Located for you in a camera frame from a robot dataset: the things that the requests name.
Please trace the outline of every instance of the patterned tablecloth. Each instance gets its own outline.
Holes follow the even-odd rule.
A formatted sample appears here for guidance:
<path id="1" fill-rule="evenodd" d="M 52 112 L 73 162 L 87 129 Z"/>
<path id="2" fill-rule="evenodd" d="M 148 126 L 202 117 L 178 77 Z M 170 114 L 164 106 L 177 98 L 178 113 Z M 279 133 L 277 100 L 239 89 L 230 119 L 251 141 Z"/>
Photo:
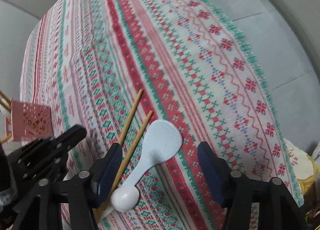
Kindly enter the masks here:
<path id="1" fill-rule="evenodd" d="M 150 110 L 179 128 L 183 146 L 139 181 L 135 209 L 114 212 L 101 229 L 221 228 L 223 210 L 197 160 L 201 141 L 250 178 L 280 177 L 302 204 L 263 71 L 243 33 L 208 0 L 58 0 L 30 35 L 21 100 L 51 106 L 55 135 L 76 123 L 88 131 L 69 152 L 69 177 L 117 140 L 140 88 L 124 151 Z"/>

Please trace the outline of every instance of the gray floor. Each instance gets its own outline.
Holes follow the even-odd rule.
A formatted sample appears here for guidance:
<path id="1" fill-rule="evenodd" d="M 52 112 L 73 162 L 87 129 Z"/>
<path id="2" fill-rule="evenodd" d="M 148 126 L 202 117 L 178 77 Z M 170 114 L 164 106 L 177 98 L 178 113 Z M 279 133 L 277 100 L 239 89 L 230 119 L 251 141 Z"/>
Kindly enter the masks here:
<path id="1" fill-rule="evenodd" d="M 320 85 L 295 34 L 268 0 L 211 0 L 245 33 L 268 79 L 284 137 L 310 153 L 320 141 Z"/>

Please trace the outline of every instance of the pink utensil holder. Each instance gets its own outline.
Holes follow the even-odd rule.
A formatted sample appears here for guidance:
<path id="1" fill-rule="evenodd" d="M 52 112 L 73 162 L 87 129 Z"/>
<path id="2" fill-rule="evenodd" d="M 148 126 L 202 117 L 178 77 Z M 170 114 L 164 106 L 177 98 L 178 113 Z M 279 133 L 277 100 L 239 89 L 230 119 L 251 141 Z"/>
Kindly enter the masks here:
<path id="1" fill-rule="evenodd" d="M 33 141 L 53 136 L 51 108 L 49 106 L 11 101 L 11 120 L 5 118 L 6 135 L 9 141 Z"/>

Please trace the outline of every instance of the white rice paddle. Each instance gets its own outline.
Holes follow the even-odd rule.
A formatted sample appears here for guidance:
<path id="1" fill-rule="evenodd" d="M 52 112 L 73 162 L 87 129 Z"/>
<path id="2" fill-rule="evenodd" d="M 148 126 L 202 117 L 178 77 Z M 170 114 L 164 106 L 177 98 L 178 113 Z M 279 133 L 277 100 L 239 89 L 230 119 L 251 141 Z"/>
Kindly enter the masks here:
<path id="1" fill-rule="evenodd" d="M 172 123 L 165 120 L 154 121 L 144 136 L 140 161 L 121 187 L 113 192 L 111 205 L 106 208 L 102 217 L 113 210 L 124 212 L 133 209 L 139 199 L 139 191 L 135 185 L 150 168 L 176 155 L 181 145 L 181 134 Z"/>

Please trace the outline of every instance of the wooden chopstick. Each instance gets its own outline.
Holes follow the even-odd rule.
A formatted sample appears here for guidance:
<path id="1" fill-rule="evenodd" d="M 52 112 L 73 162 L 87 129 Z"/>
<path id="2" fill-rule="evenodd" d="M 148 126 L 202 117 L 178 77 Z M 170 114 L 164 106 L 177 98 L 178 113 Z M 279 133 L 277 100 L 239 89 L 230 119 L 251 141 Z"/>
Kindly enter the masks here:
<path id="1" fill-rule="evenodd" d="M 120 136 L 118 138 L 118 143 L 120 144 L 120 146 L 122 146 L 122 144 L 124 142 L 124 139 L 125 139 L 125 136 L 127 135 L 127 132 L 129 130 L 129 127 L 130 127 L 130 124 L 132 122 L 134 114 L 135 114 L 135 112 L 137 110 L 137 107 L 139 105 L 139 101 L 140 101 L 140 98 L 142 96 L 142 93 L 143 93 L 143 90 L 140 89 L 138 94 L 137 94 L 137 96 L 136 96 L 136 98 L 135 98 L 135 100 L 134 100 L 134 103 L 133 103 L 133 105 L 131 107 L 131 110 L 130 110 L 130 112 L 128 114 L 128 117 L 125 119 L 124 126 L 123 126 L 121 134 L 120 134 Z"/>
<path id="2" fill-rule="evenodd" d="M 0 90 L 0 96 L 11 106 L 11 100 Z"/>
<path id="3" fill-rule="evenodd" d="M 9 134 L 7 137 L 5 137 L 4 139 L 2 139 L 2 140 L 0 141 L 0 144 L 3 144 L 3 143 L 5 143 L 5 142 L 7 142 L 11 137 L 12 137 L 12 134 Z"/>
<path id="4" fill-rule="evenodd" d="M 102 205 L 97 210 L 95 210 L 94 217 L 97 222 L 98 222 L 98 220 L 100 220 L 102 213 L 104 212 L 104 210 L 108 206 L 110 196 L 113 193 L 113 191 L 116 189 L 116 186 L 119 183 L 119 180 L 122 176 L 122 173 L 124 172 L 125 168 L 127 167 L 129 160 L 130 160 L 132 154 L 134 153 L 134 150 L 136 149 L 139 141 L 141 140 L 141 137 L 142 137 L 144 131 L 146 130 L 146 127 L 147 127 L 152 115 L 153 115 L 153 111 L 150 111 L 148 113 L 147 117 L 143 120 L 143 123 L 141 125 L 140 130 L 138 131 L 136 137 L 134 138 L 133 142 L 131 143 L 131 145 L 128 149 L 128 152 L 126 153 L 124 159 L 122 160 L 121 165 L 118 170 L 118 173 L 116 175 L 115 181 L 113 182 L 113 185 L 111 187 L 109 197 L 107 198 L 107 200 L 104 203 L 102 203 Z"/>
<path id="5" fill-rule="evenodd" d="M 0 104 L 3 106 L 3 108 L 5 108 L 8 112 L 11 113 L 11 108 L 7 106 L 4 102 L 2 102 L 2 99 L 0 99 Z"/>

